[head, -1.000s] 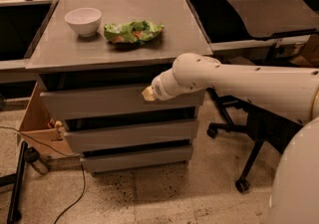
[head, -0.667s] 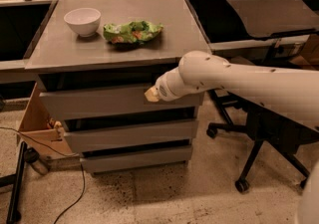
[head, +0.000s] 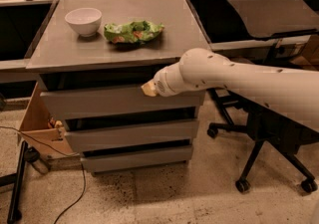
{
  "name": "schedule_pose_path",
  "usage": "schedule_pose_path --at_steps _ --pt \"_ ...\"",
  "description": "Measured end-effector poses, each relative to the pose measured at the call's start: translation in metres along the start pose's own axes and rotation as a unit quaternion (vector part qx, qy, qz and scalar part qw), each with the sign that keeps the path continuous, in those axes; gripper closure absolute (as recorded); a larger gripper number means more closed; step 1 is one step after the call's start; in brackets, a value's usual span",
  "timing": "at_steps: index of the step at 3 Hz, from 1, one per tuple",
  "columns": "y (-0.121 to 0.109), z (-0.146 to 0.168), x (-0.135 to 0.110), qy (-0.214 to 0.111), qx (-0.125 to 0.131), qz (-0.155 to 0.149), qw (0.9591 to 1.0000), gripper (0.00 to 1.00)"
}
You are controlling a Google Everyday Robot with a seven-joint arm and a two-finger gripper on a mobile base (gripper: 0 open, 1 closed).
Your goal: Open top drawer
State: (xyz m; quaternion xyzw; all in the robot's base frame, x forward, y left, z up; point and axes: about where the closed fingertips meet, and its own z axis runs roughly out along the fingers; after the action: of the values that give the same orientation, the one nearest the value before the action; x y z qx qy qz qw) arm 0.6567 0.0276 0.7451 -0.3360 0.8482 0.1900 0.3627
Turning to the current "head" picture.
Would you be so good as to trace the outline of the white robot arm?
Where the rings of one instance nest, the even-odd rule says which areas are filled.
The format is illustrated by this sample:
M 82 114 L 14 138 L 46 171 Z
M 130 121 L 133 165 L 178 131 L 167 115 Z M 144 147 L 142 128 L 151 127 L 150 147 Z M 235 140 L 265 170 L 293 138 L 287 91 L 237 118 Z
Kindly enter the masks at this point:
M 237 63 L 195 48 L 142 85 L 149 97 L 223 88 L 319 131 L 319 73 Z

